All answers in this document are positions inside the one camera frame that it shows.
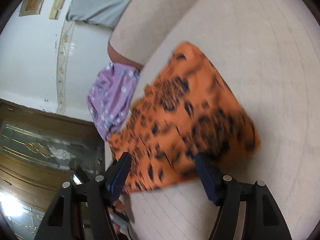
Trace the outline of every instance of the purple floral fabric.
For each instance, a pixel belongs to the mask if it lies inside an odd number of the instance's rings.
[[[110,63],[99,72],[87,96],[87,104],[103,140],[119,131],[126,120],[139,77],[136,68],[120,63]]]

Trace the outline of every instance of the silver screw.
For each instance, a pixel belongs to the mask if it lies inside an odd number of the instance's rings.
[[[263,180],[258,180],[258,181],[257,181],[257,184],[258,184],[260,187],[265,186],[265,183],[264,183]]]
[[[97,182],[103,181],[103,180],[104,180],[104,177],[103,177],[102,175],[98,175],[98,176],[95,178],[95,180],[96,180]]]
[[[232,177],[229,176],[229,175],[224,175],[224,176],[223,176],[223,179],[224,179],[225,181],[231,181],[231,180],[232,180]]]
[[[67,188],[67,187],[70,187],[70,182],[69,181],[66,181],[66,182],[64,182],[63,184],[62,184],[62,187],[63,188]]]

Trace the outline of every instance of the beige upholstery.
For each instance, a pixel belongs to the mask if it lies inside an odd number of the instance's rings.
[[[162,18],[154,14],[160,32]],[[150,35],[137,39],[139,47],[150,45]],[[129,36],[123,35],[124,44]],[[320,27],[316,20],[301,0],[198,0],[147,62],[135,98],[143,95],[143,87],[183,40],[197,45],[217,67],[260,134],[262,147],[254,158],[224,172],[242,182],[264,180],[292,238],[306,239],[320,219]],[[137,54],[137,60],[146,60],[151,53],[138,54],[137,48],[125,52]],[[208,239],[218,211],[199,181],[135,193],[130,201],[132,226],[140,240]],[[241,208],[243,223],[245,208]],[[241,239],[241,232],[237,228],[235,239]]]
[[[122,56],[145,64],[197,0],[132,0],[110,39]]]

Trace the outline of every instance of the orange patterned fabric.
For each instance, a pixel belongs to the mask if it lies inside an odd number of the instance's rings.
[[[260,145],[252,120],[217,69],[187,42],[145,90],[126,128],[108,142],[113,159],[123,152],[132,157],[126,193],[196,178],[198,152],[223,169]]]

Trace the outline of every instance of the gray pillow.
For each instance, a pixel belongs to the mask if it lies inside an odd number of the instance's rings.
[[[67,21],[83,21],[114,29],[131,0],[72,0]]]

